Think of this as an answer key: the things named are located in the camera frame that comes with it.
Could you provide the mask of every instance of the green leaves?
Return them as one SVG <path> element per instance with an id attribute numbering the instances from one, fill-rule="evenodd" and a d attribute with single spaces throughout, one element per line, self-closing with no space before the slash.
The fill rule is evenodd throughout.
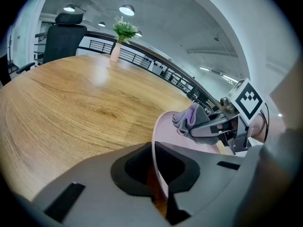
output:
<path id="1" fill-rule="evenodd" d="M 138 32 L 138 28 L 136 26 L 133 26 L 129 22 L 124 22 L 123 17 L 115 17 L 113 30 L 117 33 L 117 40 L 120 44 L 122 42 L 129 44 L 129 39 L 138 38 L 138 36 L 136 35 L 136 33 Z"/>

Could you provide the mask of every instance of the pink vase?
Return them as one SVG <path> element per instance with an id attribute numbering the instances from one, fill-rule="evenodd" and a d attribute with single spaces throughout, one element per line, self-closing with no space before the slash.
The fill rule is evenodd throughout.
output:
<path id="1" fill-rule="evenodd" d="M 110 55 L 110 60 L 111 61 L 114 61 L 114 62 L 118 61 L 119 55 L 120 55 L 120 50 L 121 50 L 121 44 L 116 43 L 116 45 L 115 45 L 115 47 L 112 51 L 112 54 Z"/>

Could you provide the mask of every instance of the ceiling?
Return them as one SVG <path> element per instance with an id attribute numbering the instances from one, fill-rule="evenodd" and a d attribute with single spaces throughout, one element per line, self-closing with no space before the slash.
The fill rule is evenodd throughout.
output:
<path id="1" fill-rule="evenodd" d="M 183 57 L 183 61 L 197 68 L 204 66 L 235 79 L 241 77 L 239 60 L 227 35 L 194 0 L 46 0 L 42 13 L 56 15 L 68 3 L 79 7 L 76 12 L 85 11 L 85 20 L 97 29 L 101 29 L 100 21 L 111 29 L 114 17 L 123 15 L 119 7 L 131 4 L 135 15 L 124 18 L 139 27 L 143 33 L 141 40 L 177 61 Z"/>

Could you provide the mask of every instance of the desk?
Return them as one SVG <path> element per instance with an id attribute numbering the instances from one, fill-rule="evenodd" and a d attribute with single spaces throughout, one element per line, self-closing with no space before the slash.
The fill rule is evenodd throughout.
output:
<path id="1" fill-rule="evenodd" d="M 0 168 L 32 200 L 78 162 L 151 141 L 161 113 L 192 102 L 152 73 L 106 55 L 49 62 L 0 89 Z"/>

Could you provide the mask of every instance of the purple cloth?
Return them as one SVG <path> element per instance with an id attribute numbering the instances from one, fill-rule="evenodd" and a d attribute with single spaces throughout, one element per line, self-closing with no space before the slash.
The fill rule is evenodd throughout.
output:
<path id="1" fill-rule="evenodd" d="M 196 125 L 210 121 L 203 107 L 197 103 L 193 103 L 188 109 L 175 114 L 172 122 L 177 128 L 179 134 L 184 135 L 199 143 L 215 144 L 218 137 L 193 137 L 189 131 Z"/>

